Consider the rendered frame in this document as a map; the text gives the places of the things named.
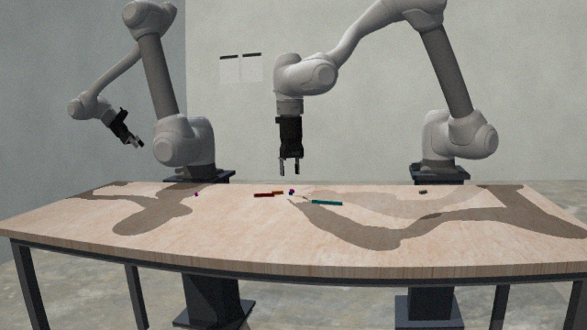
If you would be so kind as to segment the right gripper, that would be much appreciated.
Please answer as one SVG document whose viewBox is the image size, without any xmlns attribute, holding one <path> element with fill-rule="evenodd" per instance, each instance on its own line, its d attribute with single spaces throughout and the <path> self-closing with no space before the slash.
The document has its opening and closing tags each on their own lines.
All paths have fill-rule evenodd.
<svg viewBox="0 0 587 330">
<path fill-rule="evenodd" d="M 140 146 L 143 147 L 145 144 L 142 142 L 142 140 L 138 136 L 134 136 L 132 133 L 130 133 L 127 129 L 127 126 L 123 123 L 127 117 L 128 111 L 123 110 L 122 107 L 120 107 L 120 109 L 121 111 L 119 113 L 117 113 L 114 109 L 109 109 L 103 114 L 101 121 L 107 128 L 111 129 L 117 138 L 120 138 L 124 145 L 132 144 L 135 148 L 137 148 L 138 144 L 140 144 Z"/>
</svg>

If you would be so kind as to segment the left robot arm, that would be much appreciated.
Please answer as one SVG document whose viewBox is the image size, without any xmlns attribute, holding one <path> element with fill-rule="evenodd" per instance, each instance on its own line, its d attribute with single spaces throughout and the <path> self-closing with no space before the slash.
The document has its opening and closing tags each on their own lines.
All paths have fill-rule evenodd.
<svg viewBox="0 0 587 330">
<path fill-rule="evenodd" d="M 432 110 L 426 114 L 422 127 L 423 158 L 412 162 L 411 168 L 420 173 L 458 174 L 455 157 L 488 158 L 497 150 L 499 138 L 481 111 L 472 106 L 442 24 L 446 6 L 447 0 L 375 1 L 329 53 L 318 52 L 303 60 L 293 52 L 278 55 L 273 68 L 276 99 L 304 98 L 328 92 L 337 82 L 338 69 L 363 37 L 406 20 L 423 40 L 449 107 L 449 110 Z"/>
</svg>

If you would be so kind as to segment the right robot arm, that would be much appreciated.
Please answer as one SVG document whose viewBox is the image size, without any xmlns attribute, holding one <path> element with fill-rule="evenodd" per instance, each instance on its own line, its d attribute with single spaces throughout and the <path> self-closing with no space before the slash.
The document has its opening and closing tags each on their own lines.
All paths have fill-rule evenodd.
<svg viewBox="0 0 587 330">
<path fill-rule="evenodd" d="M 175 169 L 178 173 L 175 179 L 211 179 L 224 172 L 215 164 L 214 130 L 205 116 L 180 114 L 161 45 L 161 37 L 176 14 L 177 8 L 170 2 L 157 5 L 148 0 L 135 0 L 128 3 L 122 19 L 136 41 L 134 48 L 88 91 L 71 100 L 67 110 L 76 120 L 101 120 L 106 111 L 114 108 L 100 92 L 141 58 L 158 119 L 152 144 L 156 160 L 168 167 L 181 167 Z"/>
</svg>

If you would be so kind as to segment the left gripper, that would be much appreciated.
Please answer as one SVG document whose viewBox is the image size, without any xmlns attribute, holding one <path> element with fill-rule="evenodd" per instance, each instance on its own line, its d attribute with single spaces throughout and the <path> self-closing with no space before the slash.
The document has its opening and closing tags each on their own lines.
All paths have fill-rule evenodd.
<svg viewBox="0 0 587 330">
<path fill-rule="evenodd" d="M 302 115 L 304 113 L 304 98 L 276 99 L 277 115 L 275 123 L 280 122 L 280 175 L 284 176 L 283 161 L 295 158 L 295 174 L 300 174 L 299 159 L 304 158 L 302 145 Z"/>
</svg>

